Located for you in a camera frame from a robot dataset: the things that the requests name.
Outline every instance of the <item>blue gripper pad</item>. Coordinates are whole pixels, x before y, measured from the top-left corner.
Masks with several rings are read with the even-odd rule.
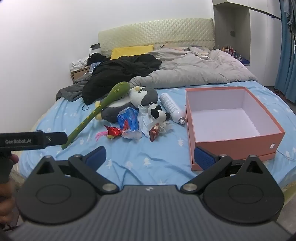
[[[216,159],[215,157],[196,147],[194,149],[194,162],[198,164],[203,170],[206,170],[216,163]]]
[[[92,170],[97,171],[101,165],[106,161],[106,149],[103,146],[99,146],[92,152],[83,157],[83,162]]]

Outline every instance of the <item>gray cloth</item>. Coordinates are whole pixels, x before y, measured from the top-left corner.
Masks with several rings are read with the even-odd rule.
[[[60,89],[56,95],[56,100],[64,97],[68,101],[76,101],[82,96],[83,86],[89,81],[92,73],[84,74],[73,82],[71,86]]]
[[[132,78],[131,86],[139,85],[157,89],[257,81],[257,78],[242,63],[221,50],[209,52],[208,57],[212,60],[199,58],[197,55],[200,54],[194,48],[189,52],[164,48],[149,54],[162,61],[160,70],[152,72],[149,76]]]
[[[296,0],[284,0],[283,11],[287,17],[290,31],[296,36]]]

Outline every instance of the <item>cabinet door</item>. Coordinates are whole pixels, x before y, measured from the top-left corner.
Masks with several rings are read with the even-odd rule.
[[[269,16],[267,25],[268,37],[264,85],[274,86],[281,57],[281,21]]]
[[[268,12],[278,18],[281,18],[280,0],[267,0]]]
[[[228,2],[249,7],[249,0],[228,0]]]
[[[267,1],[269,0],[248,0],[248,1],[251,8],[268,12]]]
[[[258,82],[264,83],[267,57],[268,18],[270,16],[250,10],[251,50],[250,66],[247,68],[257,77]]]

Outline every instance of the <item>yellow pillow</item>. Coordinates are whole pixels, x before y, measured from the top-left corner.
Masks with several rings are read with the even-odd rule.
[[[153,45],[115,48],[112,50],[111,59],[118,59],[121,56],[140,55],[151,51],[153,51]]]

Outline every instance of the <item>tufted cream headboard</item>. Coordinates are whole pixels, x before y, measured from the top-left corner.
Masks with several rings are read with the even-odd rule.
[[[113,48],[170,43],[171,46],[215,46],[214,23],[211,18],[155,20],[125,25],[99,32],[102,54],[110,56]]]

